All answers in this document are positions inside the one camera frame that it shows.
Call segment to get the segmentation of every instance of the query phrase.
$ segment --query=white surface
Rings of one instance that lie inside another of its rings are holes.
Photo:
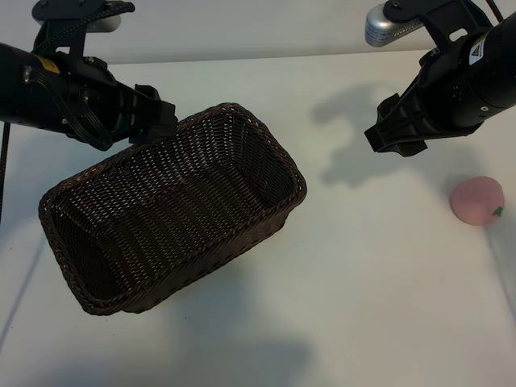
[[[283,231],[141,315],[83,312],[36,217],[47,189],[105,154],[16,127],[0,226],[0,386],[515,385],[495,261],[516,252],[516,110],[410,159],[373,153],[363,134],[422,54],[113,66],[181,117],[240,102],[309,187]],[[488,237],[447,203],[478,174],[507,196]]]
[[[114,33],[89,35],[86,52],[110,63],[220,60],[377,51],[364,42],[365,17],[385,0],[134,0]],[[494,20],[485,0],[475,2]],[[32,49],[36,0],[0,2],[2,43]],[[497,0],[505,16],[514,0]],[[426,31],[385,50],[432,47]]]

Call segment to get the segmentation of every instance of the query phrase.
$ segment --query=white wall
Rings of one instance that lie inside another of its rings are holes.
[[[504,15],[516,11],[514,0],[497,1]],[[116,32],[89,36],[86,51],[110,63],[372,51],[364,42],[364,21],[379,2],[134,0],[136,12],[125,15]],[[483,0],[476,2],[488,9]],[[34,4],[35,0],[1,0],[0,41],[31,49],[39,29],[31,18]],[[430,47],[426,32],[418,31],[386,49]]]

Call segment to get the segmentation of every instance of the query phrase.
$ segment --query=black bracket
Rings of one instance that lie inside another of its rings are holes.
[[[450,35],[462,28],[471,35],[479,28],[493,27],[485,13],[470,0],[389,0],[384,15],[395,23],[419,19],[441,52],[453,45]]]

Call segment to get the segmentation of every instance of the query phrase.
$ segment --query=yellow label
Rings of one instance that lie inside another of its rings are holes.
[[[35,57],[40,60],[40,62],[43,65],[45,70],[50,71],[55,74],[60,74],[59,68],[57,67],[57,65],[54,62],[52,62],[51,60],[49,60],[47,58],[43,58],[42,56],[35,55]]]

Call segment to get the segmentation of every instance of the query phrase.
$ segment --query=brown wicker basket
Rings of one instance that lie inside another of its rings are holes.
[[[305,196],[268,128],[222,104],[50,189],[40,220],[86,312],[140,313],[279,231]]]

